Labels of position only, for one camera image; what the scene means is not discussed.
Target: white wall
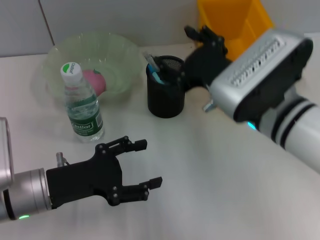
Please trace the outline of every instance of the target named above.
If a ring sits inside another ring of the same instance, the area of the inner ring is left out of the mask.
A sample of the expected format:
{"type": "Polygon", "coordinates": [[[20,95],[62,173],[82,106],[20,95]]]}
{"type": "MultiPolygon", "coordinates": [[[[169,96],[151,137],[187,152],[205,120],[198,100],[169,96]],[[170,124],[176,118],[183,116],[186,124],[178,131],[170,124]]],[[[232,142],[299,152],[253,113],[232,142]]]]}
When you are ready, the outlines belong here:
{"type": "Polygon", "coordinates": [[[320,0],[261,0],[277,27],[301,32],[320,32],[320,0]]]}
{"type": "Polygon", "coordinates": [[[140,46],[189,43],[184,26],[197,26],[196,0],[41,0],[55,43],[103,29],[140,46]]]}
{"type": "MultiPolygon", "coordinates": [[[[276,26],[320,32],[320,0],[261,0],[276,26]]],[[[196,0],[41,0],[55,42],[105,29],[141,46],[189,42],[196,0]]],[[[52,47],[38,0],[0,1],[0,57],[47,53],[52,47]]]]}
{"type": "Polygon", "coordinates": [[[51,47],[37,0],[0,1],[0,57],[47,53],[51,47]]]}

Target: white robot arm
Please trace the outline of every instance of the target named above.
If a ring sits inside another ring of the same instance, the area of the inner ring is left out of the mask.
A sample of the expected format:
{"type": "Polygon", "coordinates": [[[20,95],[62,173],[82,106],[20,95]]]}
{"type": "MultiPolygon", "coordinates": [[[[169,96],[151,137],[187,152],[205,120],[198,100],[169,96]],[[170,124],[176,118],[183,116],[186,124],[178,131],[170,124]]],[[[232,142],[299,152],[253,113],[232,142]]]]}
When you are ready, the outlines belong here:
{"type": "Polygon", "coordinates": [[[212,97],[207,109],[217,106],[234,121],[249,122],[320,174],[320,108],[294,86],[313,51],[312,40],[270,29],[231,62],[222,36],[206,26],[185,32],[203,43],[185,60],[185,89],[207,88],[212,97]]]}

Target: yellow container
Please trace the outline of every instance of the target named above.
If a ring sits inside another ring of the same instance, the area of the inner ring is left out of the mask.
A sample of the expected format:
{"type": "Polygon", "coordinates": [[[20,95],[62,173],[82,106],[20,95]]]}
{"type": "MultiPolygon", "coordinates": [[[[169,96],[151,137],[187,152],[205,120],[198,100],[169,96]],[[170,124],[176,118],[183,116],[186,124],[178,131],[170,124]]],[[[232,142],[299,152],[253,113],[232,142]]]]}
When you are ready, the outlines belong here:
{"type": "Polygon", "coordinates": [[[274,25],[259,0],[197,0],[199,27],[225,38],[227,58],[236,60],[274,25]]]}

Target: pink fruit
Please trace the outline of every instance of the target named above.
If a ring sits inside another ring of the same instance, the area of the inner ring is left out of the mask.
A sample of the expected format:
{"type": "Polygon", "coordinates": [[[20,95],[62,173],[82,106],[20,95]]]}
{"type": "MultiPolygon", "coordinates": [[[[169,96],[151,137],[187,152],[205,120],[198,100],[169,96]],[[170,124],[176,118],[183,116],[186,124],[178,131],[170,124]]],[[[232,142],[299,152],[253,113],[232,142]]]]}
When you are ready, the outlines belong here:
{"type": "Polygon", "coordinates": [[[99,96],[104,91],[107,90],[106,80],[104,76],[97,70],[83,70],[82,71],[84,78],[91,84],[93,87],[95,94],[99,96]]]}

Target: white table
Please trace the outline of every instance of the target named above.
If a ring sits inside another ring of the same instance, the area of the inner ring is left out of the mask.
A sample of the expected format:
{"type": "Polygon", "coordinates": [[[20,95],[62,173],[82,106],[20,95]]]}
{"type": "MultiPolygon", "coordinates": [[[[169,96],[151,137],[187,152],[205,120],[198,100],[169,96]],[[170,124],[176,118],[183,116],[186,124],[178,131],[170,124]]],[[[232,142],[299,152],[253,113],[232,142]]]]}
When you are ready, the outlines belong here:
{"type": "MultiPolygon", "coordinates": [[[[185,57],[192,46],[148,48],[185,57]]],[[[0,114],[11,129],[15,172],[91,158],[97,143],[74,140],[64,109],[45,94],[40,65],[46,55],[0,58],[0,114]]],[[[320,104],[320,38],[298,84],[320,104]]],[[[246,124],[219,109],[208,114],[204,89],[186,94],[171,119],[147,108],[146,77],[131,98],[102,105],[101,142],[128,135],[147,139],[145,151],[120,155],[125,185],[162,176],[146,202],[110,207],[99,196],[0,225],[1,240],[318,240],[320,175],[246,124]]]]}

